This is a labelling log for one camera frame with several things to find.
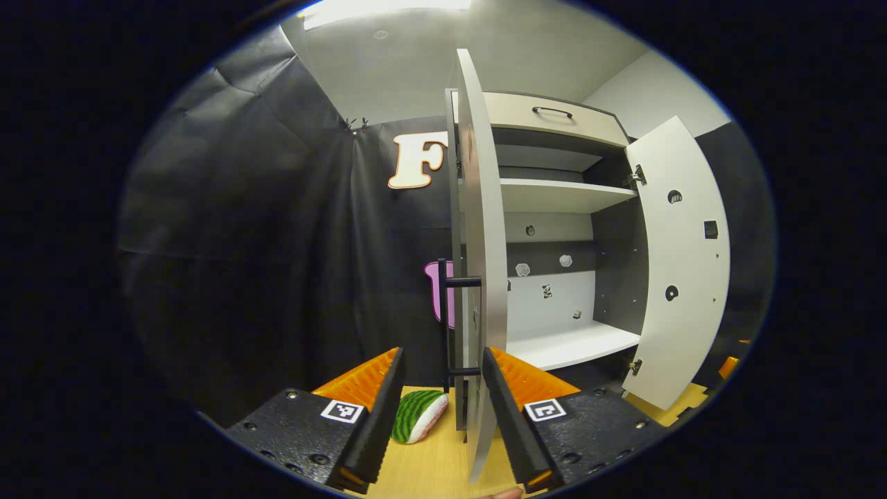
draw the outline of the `black fabric backdrop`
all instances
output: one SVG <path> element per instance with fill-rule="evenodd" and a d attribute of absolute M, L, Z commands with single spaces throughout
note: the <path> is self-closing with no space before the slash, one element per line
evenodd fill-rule
<path fill-rule="evenodd" d="M 344 130 L 279 28 L 178 96 L 134 161 L 119 240 L 137 332 L 174 394 L 228 425 L 394 346 L 408 384 L 439 379 L 422 270 L 450 256 L 447 176 L 387 183 L 397 134 L 445 130 Z"/>

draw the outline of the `white wall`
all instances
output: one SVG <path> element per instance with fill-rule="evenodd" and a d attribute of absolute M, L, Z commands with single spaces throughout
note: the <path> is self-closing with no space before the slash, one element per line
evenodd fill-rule
<path fill-rule="evenodd" d="M 636 139 L 675 115 L 694 137 L 731 121 L 703 87 L 654 50 L 610 78 L 583 103 L 614 113 Z"/>

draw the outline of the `watermelon slice toy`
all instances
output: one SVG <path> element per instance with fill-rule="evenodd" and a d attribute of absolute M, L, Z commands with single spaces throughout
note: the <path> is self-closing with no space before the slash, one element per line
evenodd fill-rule
<path fill-rule="evenodd" d="M 450 400 L 446 393 L 438 390 L 407 393 L 397 406 L 391 438 L 402 444 L 412 444 L 422 440 L 448 405 Z"/>

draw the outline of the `ceiling light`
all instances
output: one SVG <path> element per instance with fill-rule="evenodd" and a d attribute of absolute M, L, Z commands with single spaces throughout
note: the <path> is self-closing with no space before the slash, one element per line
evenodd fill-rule
<path fill-rule="evenodd" d="M 369 16 L 401 9 L 448 9 L 465 11 L 471 0 L 323 0 L 298 12 L 305 31 L 337 20 Z"/>

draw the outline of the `drawer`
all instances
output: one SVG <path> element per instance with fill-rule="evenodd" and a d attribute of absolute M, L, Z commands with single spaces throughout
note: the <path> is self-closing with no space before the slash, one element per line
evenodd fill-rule
<path fill-rule="evenodd" d="M 628 138 L 613 115 L 559 100 L 515 93 L 486 91 L 483 97 L 493 127 L 547 131 L 628 147 Z M 456 91 L 452 93 L 452 108 L 454 122 L 458 123 L 459 93 Z"/>

